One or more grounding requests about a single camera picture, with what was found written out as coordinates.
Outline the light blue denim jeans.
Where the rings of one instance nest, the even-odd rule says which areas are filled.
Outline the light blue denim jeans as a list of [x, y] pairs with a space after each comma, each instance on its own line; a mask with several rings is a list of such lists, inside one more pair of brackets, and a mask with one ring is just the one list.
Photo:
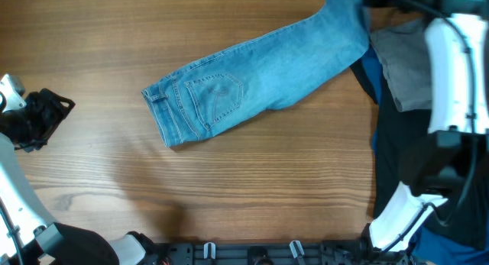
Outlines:
[[142, 90], [166, 147], [215, 137], [308, 96], [369, 48], [362, 0], [325, 0], [314, 15], [191, 62]]

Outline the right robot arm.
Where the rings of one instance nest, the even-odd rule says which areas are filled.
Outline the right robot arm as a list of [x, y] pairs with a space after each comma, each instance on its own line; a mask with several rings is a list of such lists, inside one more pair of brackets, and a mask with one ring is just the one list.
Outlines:
[[430, 215], [450, 225], [488, 173], [488, 0], [365, 2], [431, 19], [424, 32], [432, 77], [428, 133], [403, 152], [399, 184], [358, 242], [358, 256], [372, 262], [405, 251]]

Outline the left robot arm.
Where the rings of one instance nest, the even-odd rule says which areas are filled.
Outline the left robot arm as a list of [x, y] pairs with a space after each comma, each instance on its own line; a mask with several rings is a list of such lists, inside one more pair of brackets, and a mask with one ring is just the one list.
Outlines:
[[1, 87], [1, 262], [37, 264], [159, 264], [158, 246], [137, 232], [107, 241], [99, 234], [58, 222], [28, 182], [17, 150], [39, 150], [74, 107], [48, 89], [26, 99]]

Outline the black garment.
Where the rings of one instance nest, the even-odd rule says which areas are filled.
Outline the black garment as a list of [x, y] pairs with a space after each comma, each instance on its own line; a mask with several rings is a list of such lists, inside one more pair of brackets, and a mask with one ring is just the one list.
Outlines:
[[[351, 69], [358, 82], [365, 77], [359, 60]], [[408, 182], [416, 192], [441, 189], [449, 200], [436, 212], [427, 212], [427, 219], [433, 215], [440, 226], [448, 227], [471, 187], [478, 180], [488, 178], [488, 136], [454, 131], [427, 132], [402, 150], [397, 175], [399, 182]]]

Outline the grey t-shirt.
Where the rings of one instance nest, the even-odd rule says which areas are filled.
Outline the grey t-shirt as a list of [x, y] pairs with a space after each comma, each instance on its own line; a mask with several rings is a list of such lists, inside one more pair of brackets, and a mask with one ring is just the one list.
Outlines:
[[400, 112], [432, 107], [429, 54], [425, 25], [416, 19], [371, 33], [384, 78]]

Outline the blue garment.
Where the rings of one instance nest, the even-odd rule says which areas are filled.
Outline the blue garment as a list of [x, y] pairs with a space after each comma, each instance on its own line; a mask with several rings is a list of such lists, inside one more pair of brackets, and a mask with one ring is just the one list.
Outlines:
[[[359, 60], [365, 77], [359, 83], [379, 105], [373, 139], [375, 155], [377, 217], [397, 184], [399, 155], [415, 140], [427, 134], [430, 110], [397, 111], [393, 96], [373, 48]], [[461, 209], [448, 227], [435, 216], [427, 219], [413, 236], [413, 255], [436, 264], [488, 264], [488, 178], [471, 187]]]

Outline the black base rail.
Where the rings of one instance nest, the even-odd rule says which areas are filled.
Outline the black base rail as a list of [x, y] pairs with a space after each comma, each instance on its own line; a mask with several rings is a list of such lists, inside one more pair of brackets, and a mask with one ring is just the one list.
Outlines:
[[354, 254], [341, 245], [281, 244], [165, 244], [160, 265], [348, 265], [357, 264]]

